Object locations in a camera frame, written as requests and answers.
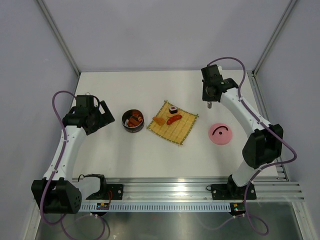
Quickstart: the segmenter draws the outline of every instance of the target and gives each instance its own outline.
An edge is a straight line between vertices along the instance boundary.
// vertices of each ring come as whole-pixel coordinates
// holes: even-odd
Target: pink smiley face disc
[[[232,139],[232,131],[226,124],[216,123],[209,129],[209,138],[214,144],[226,145]]]

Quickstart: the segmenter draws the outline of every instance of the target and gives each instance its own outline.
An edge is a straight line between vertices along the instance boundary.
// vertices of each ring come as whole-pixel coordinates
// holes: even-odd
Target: bowl
[[[137,118],[137,114],[139,117],[142,117],[142,121],[140,122],[139,125],[137,126],[134,126],[134,127],[130,127],[128,126],[128,121],[129,121],[129,118],[133,117],[136,117]],[[137,109],[130,109],[128,111],[126,111],[123,115],[122,115],[122,125],[124,127],[125,130],[127,130],[129,133],[137,133],[139,132],[141,129],[144,128],[145,126],[145,118],[144,118],[144,115],[142,114],[141,111],[137,110]]]

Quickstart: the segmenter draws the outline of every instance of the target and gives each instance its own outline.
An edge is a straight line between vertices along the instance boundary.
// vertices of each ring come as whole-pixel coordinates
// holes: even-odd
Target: gray floor
[[[219,230],[215,228],[230,218],[228,213],[107,213],[103,218],[110,227],[101,238],[106,240],[302,240],[302,236],[289,203],[251,203],[250,213],[263,218],[270,227],[268,236],[253,232],[246,218],[230,221]],[[84,214],[68,215],[63,220],[67,232],[78,240],[92,240],[102,231],[102,223],[92,217],[75,219]],[[260,231],[264,227],[253,220]],[[40,223],[36,240],[67,240],[60,225]]]

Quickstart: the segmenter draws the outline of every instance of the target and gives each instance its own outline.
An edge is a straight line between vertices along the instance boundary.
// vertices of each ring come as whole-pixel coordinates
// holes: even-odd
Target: bamboo mat
[[[160,108],[156,117],[164,118],[164,120],[167,122],[167,120],[170,118],[167,116],[167,114],[169,113],[169,108],[171,106],[173,105],[170,102],[168,102],[167,100],[164,101],[164,104]],[[182,118],[180,120],[173,122],[171,125],[167,125],[165,123],[162,126],[158,125],[155,121],[152,120],[152,122],[146,129],[171,143],[182,145],[189,135],[191,129],[193,128],[199,115],[192,114],[190,112],[182,110],[181,108],[179,108],[178,111],[179,114],[182,115]]]

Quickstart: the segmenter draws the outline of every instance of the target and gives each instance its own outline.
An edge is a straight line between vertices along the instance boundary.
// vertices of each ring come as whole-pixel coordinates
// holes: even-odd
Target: white wall
[[[61,134],[52,95],[77,77],[34,1],[2,0],[0,22],[0,238],[18,240]],[[59,97],[61,114],[70,101]]]
[[[289,164],[320,236],[320,1],[300,0],[258,73],[272,122],[298,154]],[[288,151],[284,159],[291,158]]]
[[[289,0],[45,0],[82,72],[253,69]],[[225,61],[225,69],[240,69]]]

